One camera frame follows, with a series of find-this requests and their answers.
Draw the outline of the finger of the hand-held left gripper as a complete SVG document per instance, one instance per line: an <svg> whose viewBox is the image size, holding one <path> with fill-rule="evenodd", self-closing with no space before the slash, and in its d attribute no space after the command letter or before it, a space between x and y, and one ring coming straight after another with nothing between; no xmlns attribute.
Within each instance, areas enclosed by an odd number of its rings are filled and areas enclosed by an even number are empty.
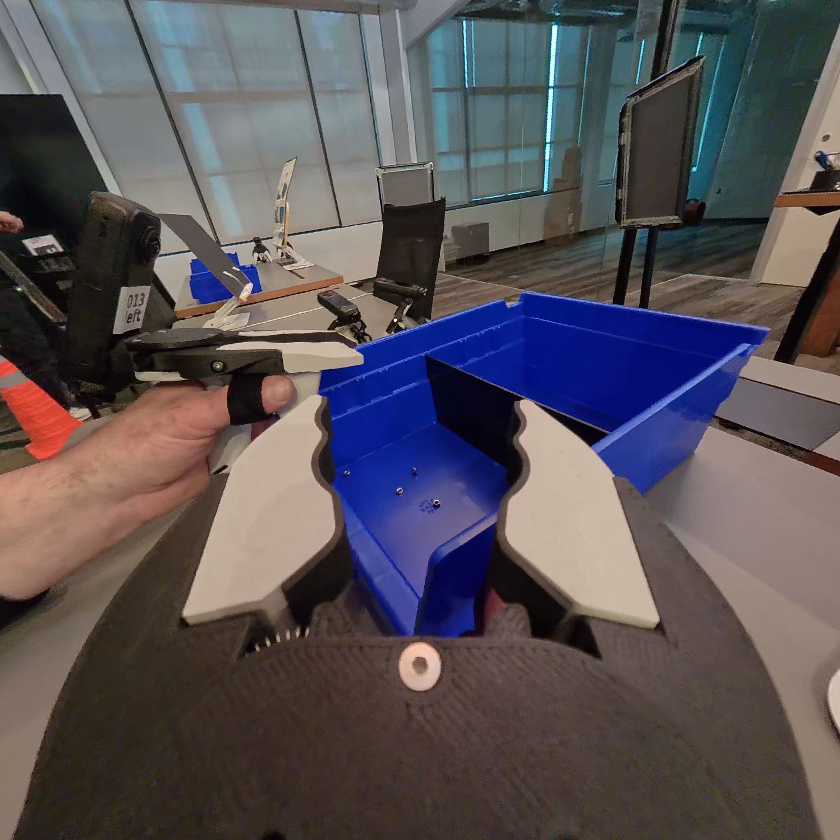
<svg viewBox="0 0 840 840"><path fill-rule="evenodd" d="M360 351L335 340L282 342L276 349L287 375L341 370L364 363Z"/></svg>
<svg viewBox="0 0 840 840"><path fill-rule="evenodd" d="M337 343L349 345L349 338L332 330L246 330L225 332L224 343L263 342L281 343Z"/></svg>

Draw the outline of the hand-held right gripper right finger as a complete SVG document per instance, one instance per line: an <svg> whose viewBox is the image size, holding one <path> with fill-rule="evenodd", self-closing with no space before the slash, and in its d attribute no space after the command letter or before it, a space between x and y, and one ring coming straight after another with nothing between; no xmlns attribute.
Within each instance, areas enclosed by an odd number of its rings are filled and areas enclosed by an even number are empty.
<svg viewBox="0 0 840 840"><path fill-rule="evenodd" d="M539 404L515 402L509 489L496 525L496 593L551 637L579 617L655 629L659 614L616 479Z"/></svg>

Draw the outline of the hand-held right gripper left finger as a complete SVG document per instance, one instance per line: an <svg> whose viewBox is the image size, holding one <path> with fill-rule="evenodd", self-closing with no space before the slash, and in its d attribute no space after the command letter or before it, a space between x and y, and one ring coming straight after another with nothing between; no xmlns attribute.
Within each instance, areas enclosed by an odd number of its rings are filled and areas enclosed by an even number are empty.
<svg viewBox="0 0 840 840"><path fill-rule="evenodd" d="M310 395L227 474L182 619L256 614L292 631L351 582L353 561L331 451L329 401Z"/></svg>

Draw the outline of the blue plastic bin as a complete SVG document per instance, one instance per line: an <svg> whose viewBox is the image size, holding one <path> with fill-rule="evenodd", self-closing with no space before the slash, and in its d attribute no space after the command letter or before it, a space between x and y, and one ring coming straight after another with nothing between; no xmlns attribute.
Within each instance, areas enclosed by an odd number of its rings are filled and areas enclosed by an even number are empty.
<svg viewBox="0 0 840 840"><path fill-rule="evenodd" d="M325 373L333 485L385 626L445 637L473 628L508 489L506 467L438 423L426 354L539 404L644 494L694 453L768 333L523 292L367 343L362 365Z"/></svg>

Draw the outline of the person's left forearm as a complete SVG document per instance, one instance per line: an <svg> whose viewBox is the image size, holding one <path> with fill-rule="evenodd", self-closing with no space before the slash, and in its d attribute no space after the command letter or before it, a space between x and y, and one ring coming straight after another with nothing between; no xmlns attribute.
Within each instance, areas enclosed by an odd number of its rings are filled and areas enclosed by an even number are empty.
<svg viewBox="0 0 840 840"><path fill-rule="evenodd" d="M70 451L2 475L4 599L48 590L143 526L136 504L100 467Z"/></svg>

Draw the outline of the wood-edged desk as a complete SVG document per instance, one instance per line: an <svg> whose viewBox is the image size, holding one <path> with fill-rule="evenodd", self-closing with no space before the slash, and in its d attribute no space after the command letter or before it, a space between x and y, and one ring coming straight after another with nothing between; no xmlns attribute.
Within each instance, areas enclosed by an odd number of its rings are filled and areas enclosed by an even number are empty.
<svg viewBox="0 0 840 840"><path fill-rule="evenodd" d="M321 266L288 271L277 264L261 264L259 277L262 291L253 292L245 302L248 305L295 297L304 292L320 291L344 283L341 274ZM225 290L217 301L202 304L191 297L187 282L176 301L175 315L178 319L210 315L220 309L231 296L232 294Z"/></svg>

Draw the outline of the person's left hand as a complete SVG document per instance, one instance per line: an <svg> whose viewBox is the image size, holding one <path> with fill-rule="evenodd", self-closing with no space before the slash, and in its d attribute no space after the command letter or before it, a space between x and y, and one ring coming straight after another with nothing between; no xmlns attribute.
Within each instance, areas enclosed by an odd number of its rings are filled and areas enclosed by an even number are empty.
<svg viewBox="0 0 840 840"><path fill-rule="evenodd" d="M121 522L137 528L206 488L209 456L234 422L234 384L157 386L97 433L104 496Z"/></svg>

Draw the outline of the white board stand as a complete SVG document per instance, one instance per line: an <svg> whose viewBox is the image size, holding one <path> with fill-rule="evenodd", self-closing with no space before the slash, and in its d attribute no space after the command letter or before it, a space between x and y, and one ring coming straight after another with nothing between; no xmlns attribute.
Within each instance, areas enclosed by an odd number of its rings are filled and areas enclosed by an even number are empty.
<svg viewBox="0 0 840 840"><path fill-rule="evenodd" d="M217 276L217 279L229 293L229 299L214 312L209 320L205 321L203 326L206 329L222 331L243 328L248 323L249 315L240 313L239 309L250 303L254 289L253 282L245 272L244 266L225 269L221 276Z"/></svg>

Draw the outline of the blue storage bin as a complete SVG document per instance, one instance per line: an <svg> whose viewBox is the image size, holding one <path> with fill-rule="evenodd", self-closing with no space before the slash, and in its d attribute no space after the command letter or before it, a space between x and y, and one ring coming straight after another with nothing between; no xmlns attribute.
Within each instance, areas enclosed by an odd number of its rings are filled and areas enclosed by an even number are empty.
<svg viewBox="0 0 840 840"><path fill-rule="evenodd" d="M261 282L259 279L259 272L256 265L241 264L238 253L235 251L228 251L227 256L231 258L234 265L240 268L242 273L247 278L248 283L252 285L252 293L260 293L262 291ZM200 259L191 259L190 261L190 291L193 299L207 304L226 298L230 298L234 293L228 290L223 283L221 283L215 275L205 267Z"/></svg>

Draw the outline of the black monitor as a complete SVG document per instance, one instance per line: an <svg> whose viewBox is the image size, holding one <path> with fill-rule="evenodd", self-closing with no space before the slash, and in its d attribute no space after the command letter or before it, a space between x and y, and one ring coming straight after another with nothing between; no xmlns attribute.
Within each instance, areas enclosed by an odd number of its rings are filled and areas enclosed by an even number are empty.
<svg viewBox="0 0 840 840"><path fill-rule="evenodd" d="M90 193L106 190L60 94L2 94L1 208L24 222L21 234L2 234L6 251L30 258L24 240L42 235L72 251Z"/></svg>

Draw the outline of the instruction board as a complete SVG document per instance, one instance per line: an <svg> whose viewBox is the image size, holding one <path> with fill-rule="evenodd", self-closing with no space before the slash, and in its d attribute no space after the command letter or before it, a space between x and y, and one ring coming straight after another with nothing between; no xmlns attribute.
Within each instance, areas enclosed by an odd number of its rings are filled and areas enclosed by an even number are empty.
<svg viewBox="0 0 840 840"><path fill-rule="evenodd" d="M287 160L280 171L280 178L274 203L274 229L272 244L275 247L277 259L285 258L288 237L289 200L288 193L292 177L297 164L297 156Z"/></svg>

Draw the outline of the black mesh office chair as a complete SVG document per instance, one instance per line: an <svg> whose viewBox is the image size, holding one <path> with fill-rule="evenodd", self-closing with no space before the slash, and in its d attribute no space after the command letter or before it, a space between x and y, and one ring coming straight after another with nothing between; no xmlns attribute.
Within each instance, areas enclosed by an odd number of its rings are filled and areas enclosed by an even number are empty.
<svg viewBox="0 0 840 840"><path fill-rule="evenodd" d="M443 197L414 206L386 205L382 210L382 242L374 279L426 288L429 320L443 247L445 212Z"/></svg>

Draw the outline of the black bin divider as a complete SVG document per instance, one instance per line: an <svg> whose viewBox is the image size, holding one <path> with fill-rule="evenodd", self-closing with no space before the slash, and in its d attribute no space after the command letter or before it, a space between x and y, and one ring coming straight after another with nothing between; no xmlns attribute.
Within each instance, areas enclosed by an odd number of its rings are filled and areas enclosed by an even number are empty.
<svg viewBox="0 0 840 840"><path fill-rule="evenodd" d="M519 428L515 405L527 397L429 353L424 360L437 422L510 469L512 439Z"/></svg>

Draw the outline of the orange traffic cone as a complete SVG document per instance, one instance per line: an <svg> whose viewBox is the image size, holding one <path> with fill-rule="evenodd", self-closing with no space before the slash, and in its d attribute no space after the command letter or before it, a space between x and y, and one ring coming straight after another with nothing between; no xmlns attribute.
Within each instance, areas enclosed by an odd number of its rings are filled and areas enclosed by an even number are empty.
<svg viewBox="0 0 840 840"><path fill-rule="evenodd" d="M82 427L11 361L1 357L1 394L18 424L29 437L27 451L37 460L55 457Z"/></svg>

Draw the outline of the grey cabinet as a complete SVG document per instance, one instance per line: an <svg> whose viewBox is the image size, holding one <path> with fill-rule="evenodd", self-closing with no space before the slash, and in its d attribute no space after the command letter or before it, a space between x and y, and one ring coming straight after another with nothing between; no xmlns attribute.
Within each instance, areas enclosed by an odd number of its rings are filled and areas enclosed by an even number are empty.
<svg viewBox="0 0 840 840"><path fill-rule="evenodd" d="M490 225L488 222L455 224L451 227L447 262L486 258L489 254Z"/></svg>

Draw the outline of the cardboard boxes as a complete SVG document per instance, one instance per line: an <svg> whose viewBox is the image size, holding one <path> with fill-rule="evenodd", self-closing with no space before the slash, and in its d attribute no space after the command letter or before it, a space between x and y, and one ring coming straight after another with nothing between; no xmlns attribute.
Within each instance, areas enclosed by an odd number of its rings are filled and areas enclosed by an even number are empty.
<svg viewBox="0 0 840 840"><path fill-rule="evenodd" d="M555 178L546 206L543 241L546 245L561 246L573 242L580 233L582 214L582 152L579 146L567 149L563 155L561 174Z"/></svg>

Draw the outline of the black framed display stand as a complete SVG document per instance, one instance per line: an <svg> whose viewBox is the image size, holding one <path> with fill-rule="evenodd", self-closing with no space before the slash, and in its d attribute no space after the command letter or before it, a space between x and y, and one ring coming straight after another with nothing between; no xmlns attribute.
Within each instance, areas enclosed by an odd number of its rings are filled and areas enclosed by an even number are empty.
<svg viewBox="0 0 840 840"><path fill-rule="evenodd" d="M612 302L627 299L638 230L647 233L638 306L648 308L659 234L684 224L705 59L669 68L686 3L661 2L649 82L619 115L615 220L623 231Z"/></svg>

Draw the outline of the silver sign frame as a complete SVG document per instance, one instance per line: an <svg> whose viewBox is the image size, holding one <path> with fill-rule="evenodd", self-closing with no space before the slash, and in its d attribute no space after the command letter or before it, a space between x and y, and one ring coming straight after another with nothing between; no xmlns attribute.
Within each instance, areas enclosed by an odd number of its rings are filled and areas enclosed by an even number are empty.
<svg viewBox="0 0 840 840"><path fill-rule="evenodd" d="M375 168L381 207L414 206L436 200L434 163L420 161Z"/></svg>

